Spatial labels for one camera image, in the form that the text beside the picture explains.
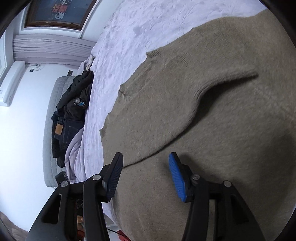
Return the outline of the olive brown knit sweater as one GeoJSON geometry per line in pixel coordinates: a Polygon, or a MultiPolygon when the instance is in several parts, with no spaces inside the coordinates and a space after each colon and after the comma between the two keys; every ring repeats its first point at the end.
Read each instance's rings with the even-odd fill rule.
{"type": "Polygon", "coordinates": [[[231,181],[274,240],[295,208],[295,46],[267,9],[193,28],[148,52],[100,133],[106,164],[123,154],[112,209],[131,240],[183,236],[189,205],[171,152],[208,181],[231,181]]]}

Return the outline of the red box on floor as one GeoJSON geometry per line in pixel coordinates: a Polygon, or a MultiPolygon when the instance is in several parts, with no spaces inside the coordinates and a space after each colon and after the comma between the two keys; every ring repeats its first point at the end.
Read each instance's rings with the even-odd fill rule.
{"type": "Polygon", "coordinates": [[[131,241],[128,236],[126,236],[122,230],[117,231],[118,237],[121,241],[131,241]]]}

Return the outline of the dark blue jeans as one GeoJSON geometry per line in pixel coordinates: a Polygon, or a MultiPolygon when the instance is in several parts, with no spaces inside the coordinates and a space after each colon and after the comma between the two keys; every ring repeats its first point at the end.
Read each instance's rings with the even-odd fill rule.
{"type": "Polygon", "coordinates": [[[75,135],[83,128],[84,121],[66,118],[63,110],[57,110],[51,117],[52,155],[60,168],[65,167],[65,156],[68,146],[75,135]]]}

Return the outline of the black jacket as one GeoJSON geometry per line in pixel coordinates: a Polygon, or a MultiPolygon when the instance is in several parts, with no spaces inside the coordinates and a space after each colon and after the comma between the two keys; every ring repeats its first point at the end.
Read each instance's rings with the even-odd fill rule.
{"type": "Polygon", "coordinates": [[[74,77],[72,84],[59,100],[52,118],[84,122],[93,79],[93,71],[84,71],[81,75],[74,77]]]}

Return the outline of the grey quilted headboard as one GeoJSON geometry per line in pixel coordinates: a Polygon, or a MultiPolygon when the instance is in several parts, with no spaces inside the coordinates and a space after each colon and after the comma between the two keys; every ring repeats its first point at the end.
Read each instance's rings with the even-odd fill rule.
{"type": "Polygon", "coordinates": [[[55,85],[53,87],[49,104],[47,108],[47,115],[45,121],[45,128],[44,128],[44,138],[43,138],[43,173],[44,173],[44,180],[47,187],[57,187],[57,182],[55,176],[63,171],[57,165],[57,161],[52,156],[52,124],[53,121],[51,117],[53,113],[56,111],[56,105],[58,104],[59,100],[61,99],[64,92],[69,88],[72,84],[75,76],[62,76],[59,77],[55,85]]]}

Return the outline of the grey pleated curtain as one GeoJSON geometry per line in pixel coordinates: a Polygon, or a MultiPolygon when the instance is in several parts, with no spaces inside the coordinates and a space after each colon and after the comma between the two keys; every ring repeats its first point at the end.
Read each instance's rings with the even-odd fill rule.
{"type": "Polygon", "coordinates": [[[77,69],[95,42],[51,34],[21,34],[13,39],[15,61],[27,64],[61,64],[77,69]]]}

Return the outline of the white air conditioner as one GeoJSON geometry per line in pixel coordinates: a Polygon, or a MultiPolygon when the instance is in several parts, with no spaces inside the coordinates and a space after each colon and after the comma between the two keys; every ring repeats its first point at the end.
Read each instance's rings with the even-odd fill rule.
{"type": "Polygon", "coordinates": [[[25,61],[15,61],[1,84],[1,106],[9,107],[26,68],[25,61]]]}

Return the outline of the lavender fluffy bed blanket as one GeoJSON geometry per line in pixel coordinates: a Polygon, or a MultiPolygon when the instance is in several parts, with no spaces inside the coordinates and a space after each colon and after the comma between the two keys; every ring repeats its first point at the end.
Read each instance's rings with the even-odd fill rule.
{"type": "Polygon", "coordinates": [[[85,181],[102,169],[100,130],[119,87],[145,61],[147,52],[208,21],[249,17],[264,9],[260,1],[123,1],[92,49],[94,80],[85,126],[65,158],[70,182],[85,181]]]}

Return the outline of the dark framed window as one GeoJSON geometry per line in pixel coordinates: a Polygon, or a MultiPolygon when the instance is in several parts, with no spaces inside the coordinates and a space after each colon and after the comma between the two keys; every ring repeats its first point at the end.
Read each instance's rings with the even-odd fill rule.
{"type": "Polygon", "coordinates": [[[57,27],[81,30],[96,0],[32,1],[24,27],[57,27]]]}

